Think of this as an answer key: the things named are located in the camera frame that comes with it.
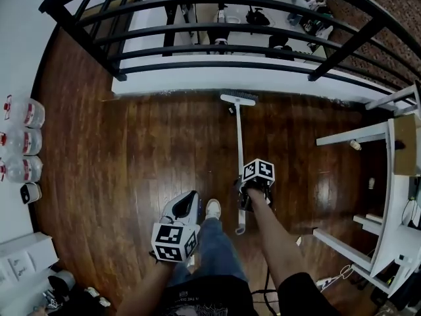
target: white sneaker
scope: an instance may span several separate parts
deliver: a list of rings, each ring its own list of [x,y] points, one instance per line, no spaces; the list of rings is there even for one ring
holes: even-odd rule
[[[220,216],[221,216],[221,205],[219,204],[219,201],[216,199],[209,200],[206,205],[205,219],[217,218],[219,220]]]

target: black t-shirt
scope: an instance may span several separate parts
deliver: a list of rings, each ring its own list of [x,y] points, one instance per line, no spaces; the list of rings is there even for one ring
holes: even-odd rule
[[[290,315],[339,315],[310,275],[295,274],[278,289],[280,312]],[[205,276],[165,289],[157,315],[257,315],[249,285],[234,276]]]

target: wooden floor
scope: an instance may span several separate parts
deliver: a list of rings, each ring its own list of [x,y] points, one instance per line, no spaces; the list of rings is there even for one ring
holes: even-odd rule
[[[253,216],[244,235],[234,234],[237,136],[226,104],[215,93],[114,100],[110,90],[111,77],[60,31],[35,92],[47,111],[36,213],[40,229],[53,237],[59,265],[116,308],[153,266],[151,229],[165,203],[194,189],[204,203],[221,202],[224,230],[250,289],[263,288],[266,263]],[[385,149],[381,143],[362,151],[316,147],[315,139],[383,118],[316,97],[259,97],[242,113],[245,162],[275,164],[276,216],[291,233],[305,234],[302,250],[313,278],[336,276],[348,261],[313,238],[312,229],[321,226],[366,253],[374,247],[376,239],[352,216],[382,210]],[[370,177],[374,193],[367,190]],[[343,284],[326,295],[350,315],[359,292]],[[267,314],[264,304],[256,309]]]

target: brick wall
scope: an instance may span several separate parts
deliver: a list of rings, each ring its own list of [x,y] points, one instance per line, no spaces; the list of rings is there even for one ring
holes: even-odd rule
[[[421,0],[375,0],[387,11],[389,11],[411,35],[421,43]],[[344,2],[343,0],[330,0],[328,2],[334,17],[339,20],[344,20],[352,26],[362,28],[371,17],[357,9],[356,7]],[[345,43],[350,38],[347,32],[335,29],[330,36],[330,40],[338,43]],[[382,30],[377,36],[377,40],[383,42],[386,47],[394,50],[399,56],[405,58],[412,66],[415,66],[421,72],[421,60],[412,53],[412,51],[402,43],[402,41],[392,34],[389,30]],[[405,66],[392,59],[389,55],[382,53],[377,47],[373,45],[363,45],[359,51],[365,53],[370,57],[379,60],[383,64],[391,67],[393,70],[400,72],[409,80],[414,80],[415,75],[409,71]],[[353,57],[347,58],[344,63],[364,68],[377,76],[386,78],[399,86],[406,86],[404,82],[400,81],[394,75],[383,71],[371,64],[356,59]]]

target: plastic water jug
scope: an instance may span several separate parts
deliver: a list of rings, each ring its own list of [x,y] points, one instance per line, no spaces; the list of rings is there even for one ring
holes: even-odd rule
[[[9,157],[0,165],[1,180],[6,176],[9,182],[23,184],[25,182],[37,182],[41,178],[42,162],[37,156]]]
[[[11,128],[6,133],[0,132],[0,145],[10,154],[37,155],[42,147],[41,130]]]
[[[29,97],[9,96],[4,110],[6,111],[5,119],[10,119],[18,126],[41,128],[45,121],[44,106]]]

